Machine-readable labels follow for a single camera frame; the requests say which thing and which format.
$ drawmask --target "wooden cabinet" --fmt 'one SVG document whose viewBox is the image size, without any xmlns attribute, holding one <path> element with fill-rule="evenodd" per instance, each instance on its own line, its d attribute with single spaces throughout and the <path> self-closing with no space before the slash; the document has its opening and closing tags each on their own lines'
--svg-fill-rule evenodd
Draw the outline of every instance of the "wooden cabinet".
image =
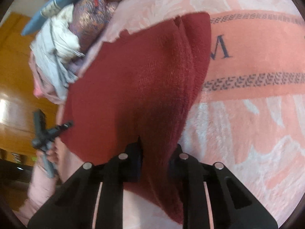
<svg viewBox="0 0 305 229">
<path fill-rule="evenodd" d="M 57 105 L 33 95 L 28 59 L 34 35 L 20 35 L 28 20 L 12 13 L 0 28 L 0 149 L 6 160 L 15 161 L 11 153 L 17 153 L 23 155 L 24 164 L 33 165 L 33 111 L 41 109 L 51 127 L 55 125 Z"/>
</svg>

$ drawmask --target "white cloth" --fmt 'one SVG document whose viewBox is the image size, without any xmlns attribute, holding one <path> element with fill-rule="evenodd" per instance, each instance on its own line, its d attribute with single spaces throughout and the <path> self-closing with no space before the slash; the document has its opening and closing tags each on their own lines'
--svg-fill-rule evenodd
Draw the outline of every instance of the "white cloth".
<svg viewBox="0 0 305 229">
<path fill-rule="evenodd" d="M 75 56 L 84 56 L 76 35 L 69 31 L 73 18 L 74 5 L 68 5 L 61 12 L 48 19 L 42 26 L 36 39 L 31 43 L 37 66 L 52 83 L 62 101 L 66 100 L 69 83 L 77 80 L 64 64 Z"/>
</svg>

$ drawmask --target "red cloth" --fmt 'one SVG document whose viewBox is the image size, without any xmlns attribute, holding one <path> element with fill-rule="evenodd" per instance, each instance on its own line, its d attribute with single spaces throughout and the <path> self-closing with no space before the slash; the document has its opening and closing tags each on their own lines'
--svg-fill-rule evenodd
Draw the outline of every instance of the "red cloth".
<svg viewBox="0 0 305 229">
<path fill-rule="evenodd" d="M 189 14 L 126 34 L 103 43 L 84 78 L 70 87 L 64 121 L 72 119 L 74 127 L 62 141 L 83 161 L 101 164 L 140 135 L 141 181 L 125 188 L 182 223 L 178 189 L 168 180 L 167 167 L 205 79 L 210 18 Z"/>
</svg>

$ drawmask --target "pile of clothes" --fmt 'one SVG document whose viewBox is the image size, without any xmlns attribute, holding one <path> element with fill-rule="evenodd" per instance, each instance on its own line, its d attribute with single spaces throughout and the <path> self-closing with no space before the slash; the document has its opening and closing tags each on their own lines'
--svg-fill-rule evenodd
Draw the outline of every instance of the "pile of clothes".
<svg viewBox="0 0 305 229">
<path fill-rule="evenodd" d="M 121 0 L 50 0 L 23 29 L 34 33 L 29 66 L 34 95 L 65 102 L 68 87 L 80 75 L 83 58 L 111 20 Z"/>
<path fill-rule="evenodd" d="M 29 66 L 34 76 L 34 95 L 55 104 L 67 98 L 69 84 L 78 77 L 82 58 L 112 18 L 117 2 L 78 0 L 63 9 L 56 0 L 41 11 L 50 16 L 31 43 Z"/>
</svg>

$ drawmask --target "person's hand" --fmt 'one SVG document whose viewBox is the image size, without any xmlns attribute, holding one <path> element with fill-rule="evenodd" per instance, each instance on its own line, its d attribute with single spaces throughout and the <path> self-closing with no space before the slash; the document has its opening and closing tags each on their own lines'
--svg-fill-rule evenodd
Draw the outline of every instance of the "person's hand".
<svg viewBox="0 0 305 229">
<path fill-rule="evenodd" d="M 48 150 L 46 152 L 47 154 L 47 159 L 51 162 L 51 163 L 55 163 L 55 164 L 58 164 L 58 154 L 56 152 L 56 147 L 55 147 L 55 144 L 53 143 L 52 144 L 52 148 L 50 150 Z M 43 155 L 43 151 L 41 150 L 37 150 L 36 152 L 36 155 L 37 155 L 37 161 L 39 161 L 39 164 L 43 167 L 43 161 L 41 159 L 42 155 Z"/>
</svg>

